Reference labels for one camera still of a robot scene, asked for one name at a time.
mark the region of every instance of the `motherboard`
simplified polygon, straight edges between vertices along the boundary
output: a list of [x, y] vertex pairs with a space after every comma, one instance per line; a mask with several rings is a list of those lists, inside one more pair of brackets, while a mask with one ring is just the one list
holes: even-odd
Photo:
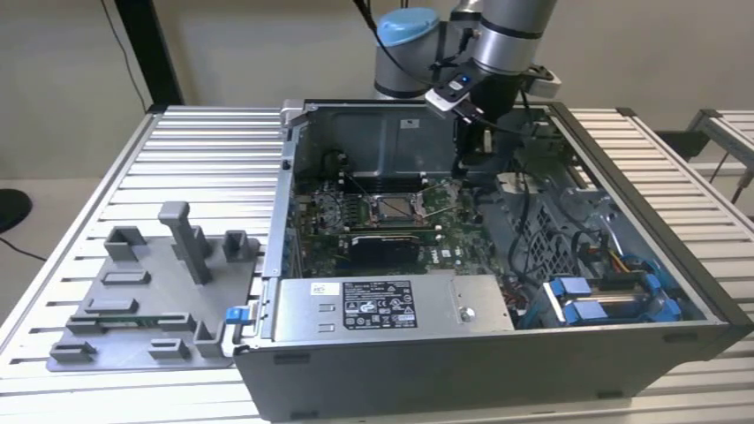
[[343, 175], [296, 205], [304, 277], [502, 275], [474, 190], [451, 178]]

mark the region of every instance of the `black pole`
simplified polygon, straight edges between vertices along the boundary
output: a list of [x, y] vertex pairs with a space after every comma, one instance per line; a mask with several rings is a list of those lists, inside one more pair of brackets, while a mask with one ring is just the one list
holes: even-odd
[[116, 7], [152, 104], [184, 104], [152, 0], [116, 0]]

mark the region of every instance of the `label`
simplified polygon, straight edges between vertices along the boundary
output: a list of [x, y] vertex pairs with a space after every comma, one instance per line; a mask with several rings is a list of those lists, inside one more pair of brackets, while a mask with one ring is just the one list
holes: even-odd
[[414, 329], [418, 324], [411, 282], [343, 283], [343, 326], [347, 329]]
[[338, 296], [340, 294], [340, 283], [312, 283], [312, 296]]
[[402, 130], [415, 130], [419, 128], [418, 119], [400, 119], [400, 129]]

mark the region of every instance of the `aluminum table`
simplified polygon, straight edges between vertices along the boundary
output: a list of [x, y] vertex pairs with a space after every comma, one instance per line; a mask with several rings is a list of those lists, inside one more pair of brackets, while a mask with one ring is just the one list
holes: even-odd
[[[573, 110], [711, 275], [754, 315], [754, 227], [643, 122]], [[0, 422], [263, 422], [234, 368], [51, 373], [45, 361], [101, 266], [114, 225], [167, 235], [163, 201], [190, 201], [206, 234], [267, 242], [282, 149], [276, 109], [171, 107], [146, 116], [0, 328]], [[259, 282], [252, 284], [258, 290]], [[630, 400], [339, 422], [754, 422], [754, 337], [670, 371]]]

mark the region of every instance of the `floor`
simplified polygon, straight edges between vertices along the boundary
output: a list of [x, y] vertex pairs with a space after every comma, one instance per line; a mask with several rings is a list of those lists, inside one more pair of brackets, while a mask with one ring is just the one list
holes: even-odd
[[[0, 187], [23, 190], [35, 203], [29, 217], [3, 237], [19, 248], [47, 257], [97, 183], [99, 178], [0, 180]], [[0, 322], [5, 321], [41, 265], [43, 262], [0, 244]]]

